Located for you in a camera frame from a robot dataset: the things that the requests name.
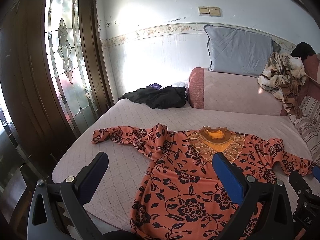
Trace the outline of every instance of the bolt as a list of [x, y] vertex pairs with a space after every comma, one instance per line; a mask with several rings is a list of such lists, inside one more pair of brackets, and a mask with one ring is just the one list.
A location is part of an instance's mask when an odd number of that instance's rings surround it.
[[249, 181], [249, 182], [255, 182], [256, 181], [256, 179], [255, 179], [255, 177], [254, 176], [248, 176], [247, 177], [247, 181]]
[[283, 181], [280, 180], [280, 179], [277, 180], [277, 184], [278, 184], [279, 186], [283, 186], [283, 185], [284, 185]]
[[69, 177], [66, 178], [66, 182], [68, 182], [68, 183], [71, 183], [71, 182], [73, 182], [74, 180], [75, 180], [75, 177], [74, 177], [74, 176], [69, 176]]
[[42, 184], [44, 184], [44, 180], [43, 179], [40, 179], [37, 181], [37, 186], [41, 186]]

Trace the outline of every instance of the floral wallpaper border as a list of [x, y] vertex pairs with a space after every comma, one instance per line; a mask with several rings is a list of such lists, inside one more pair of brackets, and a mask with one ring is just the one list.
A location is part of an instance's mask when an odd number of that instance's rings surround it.
[[270, 36], [276, 43], [280, 44], [282, 48], [292, 51], [296, 45], [284, 40], [280, 37], [274, 36], [270, 33], [265, 33], [259, 30], [237, 26], [237, 25], [229, 25], [229, 24], [221, 24], [221, 23], [184, 23], [184, 24], [170, 24], [170, 25], [161, 25], [156, 27], [151, 27], [139, 31], [135, 31], [132, 33], [128, 33], [125, 35], [117, 36], [108, 40], [103, 40], [102, 48], [111, 48], [114, 46], [118, 46], [121, 44], [125, 44], [131, 41], [142, 40], [146, 38], [164, 36], [164, 35], [175, 35], [175, 34], [206, 34], [204, 31], [204, 26], [207, 24], [211, 24], [213, 26], [225, 26], [225, 27], [233, 27], [244, 31], [251, 31], [255, 33], [260, 33], [263, 35]]

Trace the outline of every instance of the mattress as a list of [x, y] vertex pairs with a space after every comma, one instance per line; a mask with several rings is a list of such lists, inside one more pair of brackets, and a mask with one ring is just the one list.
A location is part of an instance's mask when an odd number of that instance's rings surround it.
[[[100, 151], [108, 154], [109, 167], [101, 180], [90, 203], [84, 208], [92, 215], [117, 228], [130, 230], [130, 210], [137, 190], [144, 177], [149, 160], [134, 147], [105, 141], [91, 143], [96, 129], [128, 125], [151, 128], [161, 123], [168, 130], [196, 130], [203, 125], [228, 127], [229, 130], [257, 135], [262, 139], [281, 138], [287, 152], [302, 158], [312, 159], [307, 145], [295, 126], [286, 116], [241, 114], [191, 108], [187, 103], [182, 108], [151, 109], [145, 104], [132, 103], [128, 99], [118, 101], [107, 113], [99, 118], [70, 147], [55, 167], [52, 179], [55, 183], [64, 181], [69, 175], [76, 175], [88, 165]], [[291, 208], [297, 206], [297, 195], [282, 172], [280, 165], [274, 167], [277, 178], [284, 181]], [[305, 180], [313, 193], [320, 195], [320, 184], [312, 176]]]

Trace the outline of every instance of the stained glass window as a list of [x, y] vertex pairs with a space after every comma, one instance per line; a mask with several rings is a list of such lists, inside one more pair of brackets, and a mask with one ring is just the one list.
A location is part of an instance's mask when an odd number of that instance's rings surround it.
[[50, 74], [76, 137], [98, 118], [82, 53], [78, 0], [47, 0], [45, 45]]

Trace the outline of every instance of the orange floral shirt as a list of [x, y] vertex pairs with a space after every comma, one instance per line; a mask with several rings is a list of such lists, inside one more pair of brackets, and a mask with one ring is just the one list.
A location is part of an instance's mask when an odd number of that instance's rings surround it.
[[[238, 207], [218, 180], [207, 151], [204, 156], [192, 146], [196, 139], [192, 134], [197, 132], [168, 131], [162, 124], [152, 129], [120, 126], [94, 131], [93, 144], [111, 139], [134, 146], [151, 160], [131, 212], [132, 230], [146, 240], [213, 240]], [[235, 134], [244, 143], [233, 155], [233, 165], [260, 182], [275, 183], [276, 162], [287, 175], [298, 171], [304, 176], [316, 165], [285, 152], [281, 139]], [[261, 208], [258, 204], [243, 238], [252, 232]]]

